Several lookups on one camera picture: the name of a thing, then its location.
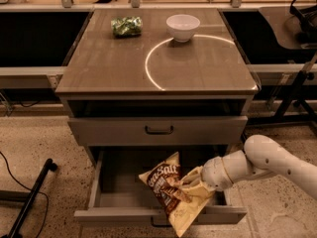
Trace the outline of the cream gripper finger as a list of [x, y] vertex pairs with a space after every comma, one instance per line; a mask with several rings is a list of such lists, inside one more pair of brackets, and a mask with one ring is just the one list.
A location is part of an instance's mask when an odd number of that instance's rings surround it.
[[196, 186], [202, 182], [201, 171], [199, 169], [194, 169], [190, 171], [182, 180], [183, 186]]
[[191, 195], [201, 198], [210, 198], [214, 195], [214, 193], [214, 188], [206, 187], [202, 184], [196, 185], [190, 190]]

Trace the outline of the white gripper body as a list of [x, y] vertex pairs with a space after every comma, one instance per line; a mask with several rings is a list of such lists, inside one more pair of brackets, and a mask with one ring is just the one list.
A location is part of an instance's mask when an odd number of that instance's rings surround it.
[[241, 180], [254, 179], [258, 174], [243, 151], [210, 159], [201, 171], [202, 180], [216, 191], [224, 191]]

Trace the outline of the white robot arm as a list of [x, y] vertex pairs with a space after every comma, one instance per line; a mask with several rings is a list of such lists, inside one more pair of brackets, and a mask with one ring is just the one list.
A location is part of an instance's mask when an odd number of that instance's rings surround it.
[[198, 188], [224, 191], [241, 180], [281, 175], [317, 199], [317, 167], [302, 161], [263, 135], [249, 137], [243, 150], [208, 160], [182, 179], [183, 191]]

